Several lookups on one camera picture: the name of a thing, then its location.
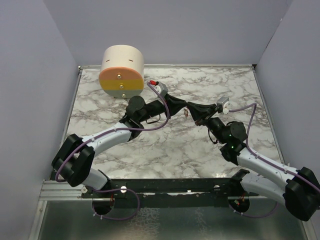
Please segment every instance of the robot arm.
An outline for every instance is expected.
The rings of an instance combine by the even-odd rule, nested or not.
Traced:
[[[82,138],[72,134],[65,140],[52,161],[52,166],[55,170],[61,171],[60,175],[72,187],[83,184],[96,190],[112,188],[109,178],[103,172],[91,168],[94,157],[117,144],[135,139],[142,130],[146,130],[141,122],[162,113],[166,113],[167,117],[169,113],[170,117],[187,107],[195,124],[206,126],[217,141],[223,144],[220,151],[226,161],[263,176],[243,170],[236,180],[244,193],[251,192],[271,198],[285,205],[295,217],[304,221],[307,221],[318,209],[319,193],[302,181],[301,177],[289,174],[289,172],[297,173],[319,190],[320,185],[311,170],[305,167],[297,170],[260,155],[244,143],[248,135],[242,122],[233,121],[225,125],[218,117],[213,117],[216,113],[228,113],[226,108],[229,104],[228,98],[220,98],[217,104],[196,104],[169,95],[163,83],[153,82],[152,84],[155,85],[153,90],[157,91],[158,96],[165,99],[167,112],[164,104],[159,100],[146,104],[141,96],[134,96],[128,102],[124,117],[113,127]],[[78,153],[71,156],[65,164],[69,155],[80,146],[82,147]]]

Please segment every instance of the cylindrical object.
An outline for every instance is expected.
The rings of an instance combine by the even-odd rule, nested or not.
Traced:
[[[133,46],[114,45],[103,55],[99,82],[115,98],[131,98],[144,89],[144,57]]]

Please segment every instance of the gray wall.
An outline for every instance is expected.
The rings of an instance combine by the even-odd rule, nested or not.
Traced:
[[[292,0],[44,0],[79,65],[127,44],[149,64],[256,64]]]
[[[78,69],[41,0],[0,3],[0,238],[27,239]]]
[[[285,161],[320,179],[320,1],[293,1],[257,65]],[[320,212],[312,217],[320,238]]]

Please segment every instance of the marble surface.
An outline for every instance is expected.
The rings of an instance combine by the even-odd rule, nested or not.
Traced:
[[[68,135],[91,135],[113,126],[125,114],[127,100],[107,95],[100,87],[99,69],[84,69],[70,122]],[[222,96],[230,98],[230,109],[257,102],[250,129],[249,145],[280,162],[268,117],[253,71],[243,68],[146,68],[145,82],[165,83],[172,96],[199,104],[213,104]],[[145,102],[156,99],[145,84]],[[241,121],[247,127],[252,109],[221,116],[226,124]],[[164,122],[145,124],[151,128]],[[221,145],[213,145],[204,126],[195,126],[191,116],[181,110],[160,130],[142,132],[133,141],[119,144],[97,156],[92,167],[110,178],[222,178],[231,177],[240,167],[221,156]]]

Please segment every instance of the purple cable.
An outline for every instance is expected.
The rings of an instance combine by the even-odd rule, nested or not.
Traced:
[[[254,216],[254,215],[245,214],[245,213],[243,213],[243,212],[239,212],[239,211],[235,210],[235,209],[229,204],[229,207],[233,210],[234,213],[239,214],[239,215],[241,215],[241,216],[243,216],[243,217],[251,218],[251,219],[262,219],[262,218],[269,217],[271,214],[273,214],[273,213],[277,210],[278,206],[279,206],[279,203],[276,203],[275,206],[274,206],[274,208],[273,208],[270,212],[268,212],[268,213],[266,213],[266,214],[264,214],[264,215]]]
[[[230,110],[229,112],[230,113],[235,113],[235,112],[239,112],[239,111],[242,111],[242,110],[245,110],[245,109],[248,109],[250,107],[253,106],[253,111],[252,111],[252,114],[251,114],[251,118],[250,118],[250,121],[249,121],[249,124],[248,124],[248,129],[246,131],[246,134],[248,135],[248,138],[246,139],[245,143],[246,143],[246,147],[247,149],[249,150],[249,152],[255,156],[256,158],[260,159],[261,161],[263,161],[264,163],[266,164],[269,164],[271,165],[272,167],[284,172],[284,173],[288,173],[288,174],[291,174],[297,178],[299,178],[300,180],[304,181],[306,184],[308,184],[309,186],[311,186],[313,189],[315,189],[319,194],[320,194],[320,189],[314,185],[312,182],[308,181],[307,179],[305,179],[304,177],[300,176],[299,174],[297,174],[296,172],[293,172],[293,171],[290,171],[290,170],[285,170],[283,167],[280,167],[276,164],[274,164],[273,162],[270,162],[268,160],[266,160],[265,158],[257,155],[250,147],[249,147],[249,132],[250,132],[250,127],[251,127],[251,124],[252,124],[252,121],[254,119],[254,116],[255,116],[255,113],[256,113],[256,109],[257,109],[257,103],[254,102],[254,103],[251,103],[250,105],[248,106],[244,106],[242,108],[239,108],[239,109],[235,109],[235,110]]]
[[[111,189],[111,190],[96,190],[96,189],[93,189],[93,190],[94,190],[95,192],[97,192],[97,193],[113,193],[113,192],[117,192],[117,191],[121,191],[121,190],[122,190],[122,191],[127,190],[127,191],[133,193],[134,196],[135,196],[136,199],[137,199],[137,206],[136,206],[136,210],[134,211],[134,213],[131,214],[130,216],[121,217],[121,218],[115,218],[115,217],[110,217],[110,216],[99,215],[98,213],[96,213],[95,207],[94,207],[94,205],[93,205],[93,203],[92,203],[92,210],[93,210],[93,212],[94,212],[94,215],[97,215],[97,216],[99,216],[100,218],[104,218],[104,219],[108,219],[108,220],[116,220],[116,221],[125,221],[125,220],[129,220],[129,219],[133,218],[133,217],[139,212],[139,209],[140,209],[140,199],[139,199],[139,196],[138,196],[138,194],[137,194],[135,191],[133,191],[133,190],[131,190],[131,189],[128,189],[128,188],[126,188],[126,189],[117,188],[117,189]]]
[[[251,108],[253,107],[253,111],[252,111],[252,114],[251,114],[251,118],[250,118],[250,121],[249,121],[249,124],[248,124],[248,128],[247,128],[247,131],[246,131],[246,134],[248,135],[248,138],[246,139],[245,143],[246,143],[246,148],[249,150],[249,152],[255,156],[256,158],[260,159],[261,161],[263,161],[264,163],[266,164],[269,164],[271,165],[272,167],[284,172],[284,173],[288,173],[288,174],[291,174],[297,178],[299,178],[300,180],[304,181],[306,184],[308,184],[309,186],[311,186],[312,188],[314,188],[318,193],[320,193],[320,189],[314,185],[312,182],[308,181],[307,179],[305,179],[304,177],[300,176],[299,174],[297,174],[296,172],[293,172],[293,171],[290,171],[290,170],[285,170],[283,167],[280,167],[276,164],[274,164],[273,162],[270,162],[268,160],[266,160],[265,158],[257,155],[250,147],[249,147],[249,132],[250,132],[250,127],[252,125],[252,121],[254,119],[254,116],[255,116],[255,113],[256,113],[256,109],[257,109],[257,103],[254,102],[254,103],[251,103],[250,105],[248,106],[244,106],[244,107],[241,107],[239,109],[234,109],[234,110],[230,110],[229,112],[230,113],[235,113],[235,112],[239,112],[239,111],[243,111],[243,110],[246,110],[248,108]],[[262,216],[252,216],[252,215],[246,215],[246,214],[242,214],[242,216],[245,216],[245,217],[248,217],[248,218],[255,218],[255,219],[259,219],[259,218],[265,218],[265,217],[268,217],[270,216],[271,214],[273,214],[276,209],[278,208],[278,203],[275,205],[275,207],[267,214],[265,215],[262,215]]]
[[[107,135],[109,133],[112,133],[112,132],[116,132],[116,131],[121,131],[121,130],[131,130],[131,131],[154,131],[154,130],[158,130],[158,129],[161,129],[163,128],[169,121],[170,119],[170,111],[169,111],[169,108],[168,108],[168,105],[166,103],[166,100],[160,95],[160,93],[158,93],[155,88],[148,82],[147,83],[147,86],[155,92],[155,94],[160,98],[160,100],[163,102],[163,105],[164,105],[164,108],[166,110],[166,120],[163,124],[161,124],[160,126],[157,126],[157,127],[154,127],[154,128],[148,128],[148,129],[141,129],[141,128],[132,128],[132,127],[119,127],[119,128],[116,128],[116,129],[111,129],[111,130],[108,130],[108,131],[105,131],[95,137],[93,137],[93,139],[99,139],[101,137],[103,137],[104,135]],[[61,166],[59,167],[58,171],[56,171],[56,174],[55,174],[55,180],[58,182],[58,183],[63,183],[65,182],[65,180],[60,180],[58,177],[59,175],[61,174],[61,171],[62,169],[65,167],[65,165],[67,164],[67,162],[70,161],[70,159],[72,158],[72,156],[74,154],[76,154],[83,146],[85,146],[86,144],[92,142],[92,138],[83,142],[82,144],[80,144],[73,152],[70,153],[70,155],[64,160],[64,162],[61,164]]]

